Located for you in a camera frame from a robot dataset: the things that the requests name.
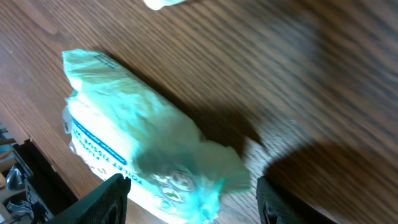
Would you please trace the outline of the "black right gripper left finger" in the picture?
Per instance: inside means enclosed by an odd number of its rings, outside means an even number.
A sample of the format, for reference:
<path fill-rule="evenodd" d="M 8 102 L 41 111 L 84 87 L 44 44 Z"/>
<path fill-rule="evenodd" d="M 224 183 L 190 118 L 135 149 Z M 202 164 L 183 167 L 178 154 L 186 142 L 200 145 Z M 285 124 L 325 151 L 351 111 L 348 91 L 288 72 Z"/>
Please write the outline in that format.
<path fill-rule="evenodd" d="M 125 224 L 131 179 L 114 174 L 47 224 Z"/>

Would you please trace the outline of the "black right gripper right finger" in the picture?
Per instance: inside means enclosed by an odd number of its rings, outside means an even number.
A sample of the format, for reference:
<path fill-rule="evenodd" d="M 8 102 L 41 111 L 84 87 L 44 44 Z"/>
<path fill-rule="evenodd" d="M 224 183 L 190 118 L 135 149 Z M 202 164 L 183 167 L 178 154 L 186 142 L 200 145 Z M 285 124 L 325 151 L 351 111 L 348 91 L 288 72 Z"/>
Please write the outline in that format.
<path fill-rule="evenodd" d="M 257 180 L 256 200 L 262 224 L 336 224 L 266 176 Z"/>

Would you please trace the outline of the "light blue wipes pack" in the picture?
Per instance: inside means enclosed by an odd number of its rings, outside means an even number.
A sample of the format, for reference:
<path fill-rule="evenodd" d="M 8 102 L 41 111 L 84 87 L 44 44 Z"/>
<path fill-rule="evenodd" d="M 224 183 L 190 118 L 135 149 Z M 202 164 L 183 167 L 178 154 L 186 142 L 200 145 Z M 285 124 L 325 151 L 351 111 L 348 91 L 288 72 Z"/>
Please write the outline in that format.
<path fill-rule="evenodd" d="M 231 147 L 207 140 L 185 113 L 106 54 L 64 51 L 72 86 L 63 112 L 70 149 L 100 179 L 130 178 L 128 197 L 167 223 L 210 223 L 220 197 L 250 188 Z"/>

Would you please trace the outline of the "beige pouch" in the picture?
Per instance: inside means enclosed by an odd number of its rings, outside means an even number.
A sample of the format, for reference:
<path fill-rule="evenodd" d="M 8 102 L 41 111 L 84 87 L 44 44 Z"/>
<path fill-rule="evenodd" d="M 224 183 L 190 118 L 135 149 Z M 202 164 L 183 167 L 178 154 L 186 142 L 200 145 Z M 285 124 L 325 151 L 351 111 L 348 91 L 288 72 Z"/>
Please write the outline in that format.
<path fill-rule="evenodd" d="M 144 3 L 147 7 L 152 10 L 158 11 L 163 7 L 174 6 L 176 4 L 180 4 L 185 0 L 144 0 Z"/>

